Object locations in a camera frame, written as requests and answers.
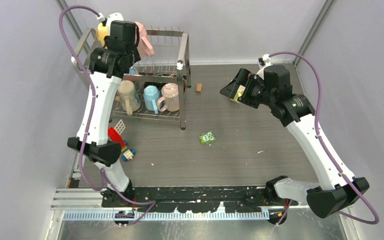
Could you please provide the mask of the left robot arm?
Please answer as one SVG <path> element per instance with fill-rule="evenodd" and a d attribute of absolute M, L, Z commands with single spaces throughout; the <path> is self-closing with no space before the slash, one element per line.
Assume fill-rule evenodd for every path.
<path fill-rule="evenodd" d="M 138 52 L 139 27 L 135 22 L 114 20 L 108 23 L 105 46 L 95 48 L 89 56 L 86 77 L 89 92 L 80 128 L 67 146 L 86 156 L 105 176 L 108 189 L 121 207 L 133 202 L 132 182 L 120 161 L 122 146 L 108 138 L 109 120 L 114 98 L 124 74 L 141 58 Z"/>

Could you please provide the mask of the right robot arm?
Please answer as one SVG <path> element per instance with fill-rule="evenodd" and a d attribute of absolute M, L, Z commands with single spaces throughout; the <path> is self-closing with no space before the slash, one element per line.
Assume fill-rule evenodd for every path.
<path fill-rule="evenodd" d="M 316 183 L 293 180 L 281 175 L 265 184 L 265 198 L 271 205 L 289 199 L 306 204 L 319 218 L 326 218 L 354 204 L 370 187 L 365 177 L 355 177 L 338 159 L 338 170 L 320 143 L 324 133 L 315 127 L 315 109 L 303 94 L 293 92 L 290 72 L 283 65 L 271 65 L 254 74 L 240 68 L 220 91 L 233 102 L 252 108 L 269 107 L 271 114 L 297 140 L 317 177 Z"/>

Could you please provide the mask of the pink faceted mug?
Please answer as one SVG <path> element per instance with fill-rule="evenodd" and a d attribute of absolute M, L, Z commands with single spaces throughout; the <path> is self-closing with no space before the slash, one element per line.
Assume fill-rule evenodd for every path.
<path fill-rule="evenodd" d="M 155 54 L 155 50 L 148 38 L 147 29 L 140 22 L 135 22 L 135 24 L 138 26 L 138 30 L 139 30 L 139 43 L 137 46 L 139 56 L 142 59 L 148 56 L 153 56 Z"/>

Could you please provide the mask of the lime green mug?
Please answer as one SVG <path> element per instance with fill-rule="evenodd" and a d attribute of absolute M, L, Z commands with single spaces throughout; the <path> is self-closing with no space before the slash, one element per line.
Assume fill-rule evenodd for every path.
<path fill-rule="evenodd" d="M 237 89 L 234 89 L 231 91 L 231 94 L 229 96 L 229 99 L 232 101 L 232 102 L 235 102 L 235 103 L 238 103 L 240 104 L 240 99 L 245 91 L 245 87 L 243 85 L 239 85 Z"/>

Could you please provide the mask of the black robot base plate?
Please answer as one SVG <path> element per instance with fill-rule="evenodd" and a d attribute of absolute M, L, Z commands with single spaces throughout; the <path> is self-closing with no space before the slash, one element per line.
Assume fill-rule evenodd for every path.
<path fill-rule="evenodd" d="M 100 194 L 104 208 L 134 208 L 140 213 L 148 209 L 150 201 L 155 201 L 151 213 L 214 213 L 221 205 L 227 213 L 256 213 L 259 207 L 287 205 L 286 200 L 269 201 L 265 188 L 260 186 L 136 187 L 127 196 L 134 204 L 110 189 Z"/>

